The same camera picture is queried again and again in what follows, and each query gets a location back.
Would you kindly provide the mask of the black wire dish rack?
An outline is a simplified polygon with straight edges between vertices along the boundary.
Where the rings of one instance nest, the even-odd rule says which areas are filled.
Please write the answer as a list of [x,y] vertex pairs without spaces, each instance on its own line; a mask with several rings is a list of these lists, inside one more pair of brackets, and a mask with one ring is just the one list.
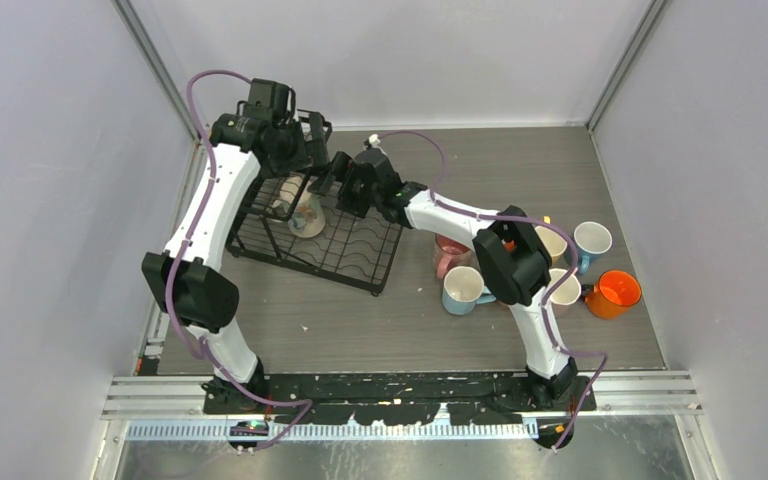
[[315,195],[307,188],[318,181],[309,169],[256,177],[233,220],[227,252],[379,295],[402,227],[374,210],[364,218],[339,210],[340,184]]

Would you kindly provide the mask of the large pink mug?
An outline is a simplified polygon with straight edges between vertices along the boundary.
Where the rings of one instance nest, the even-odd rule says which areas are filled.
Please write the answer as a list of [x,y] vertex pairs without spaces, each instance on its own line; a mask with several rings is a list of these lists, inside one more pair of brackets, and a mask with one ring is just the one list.
[[470,247],[443,235],[435,235],[432,266],[439,280],[443,280],[455,267],[474,265],[474,252]]

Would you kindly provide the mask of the light blue cup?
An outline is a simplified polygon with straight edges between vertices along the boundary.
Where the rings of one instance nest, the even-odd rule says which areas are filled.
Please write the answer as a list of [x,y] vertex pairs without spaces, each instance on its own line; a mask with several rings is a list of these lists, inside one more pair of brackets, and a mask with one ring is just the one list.
[[473,267],[454,267],[443,279],[442,305],[449,314],[468,315],[477,305],[495,301],[481,273]]

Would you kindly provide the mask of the yellow mug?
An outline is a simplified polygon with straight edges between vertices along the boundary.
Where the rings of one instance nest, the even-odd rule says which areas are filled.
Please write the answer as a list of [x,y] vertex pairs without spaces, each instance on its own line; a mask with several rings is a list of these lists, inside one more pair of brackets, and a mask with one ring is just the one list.
[[562,235],[545,226],[537,225],[535,226],[535,231],[551,257],[551,264],[557,264],[559,259],[565,254],[568,242]]

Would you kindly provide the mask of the pink cup rack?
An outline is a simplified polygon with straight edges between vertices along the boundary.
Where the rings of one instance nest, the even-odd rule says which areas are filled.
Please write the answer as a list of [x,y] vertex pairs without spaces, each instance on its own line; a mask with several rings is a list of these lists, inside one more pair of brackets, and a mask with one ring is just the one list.
[[555,288],[550,296],[550,304],[556,318],[563,316],[579,300],[582,293],[581,284],[575,274],[562,281],[566,273],[567,270],[561,268],[549,270],[550,283],[548,288]]

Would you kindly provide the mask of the blue floral mug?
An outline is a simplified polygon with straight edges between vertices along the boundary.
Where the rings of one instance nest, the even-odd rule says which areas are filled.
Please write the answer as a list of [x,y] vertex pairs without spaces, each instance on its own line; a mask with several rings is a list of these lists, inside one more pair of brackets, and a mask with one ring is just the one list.
[[573,246],[563,254],[570,267],[577,269],[577,275],[585,274],[589,268],[613,245],[613,235],[604,225],[595,221],[580,223],[573,231]]

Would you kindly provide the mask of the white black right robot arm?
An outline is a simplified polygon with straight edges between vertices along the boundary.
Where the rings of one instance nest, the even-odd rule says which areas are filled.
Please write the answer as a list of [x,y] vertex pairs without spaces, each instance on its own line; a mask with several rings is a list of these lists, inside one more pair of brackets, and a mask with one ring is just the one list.
[[515,206],[501,212],[451,201],[428,186],[404,181],[380,148],[351,157],[316,154],[310,190],[339,185],[337,207],[358,218],[376,209],[388,222],[432,232],[470,248],[484,287],[508,306],[526,350],[526,388],[534,403],[556,410],[586,395],[573,354],[565,347],[550,301],[551,256],[533,219]]

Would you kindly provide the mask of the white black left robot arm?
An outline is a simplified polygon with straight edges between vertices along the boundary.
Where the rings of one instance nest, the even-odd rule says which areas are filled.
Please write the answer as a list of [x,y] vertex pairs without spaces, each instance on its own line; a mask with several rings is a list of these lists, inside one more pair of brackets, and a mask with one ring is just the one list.
[[327,132],[316,112],[308,139],[286,84],[245,78],[248,97],[211,125],[196,123],[207,163],[180,225],[159,253],[148,252],[141,270],[160,309],[190,355],[208,361],[213,384],[228,390],[240,412],[267,403],[263,363],[236,322],[240,294],[221,273],[223,251],[243,198],[257,179],[326,162]]

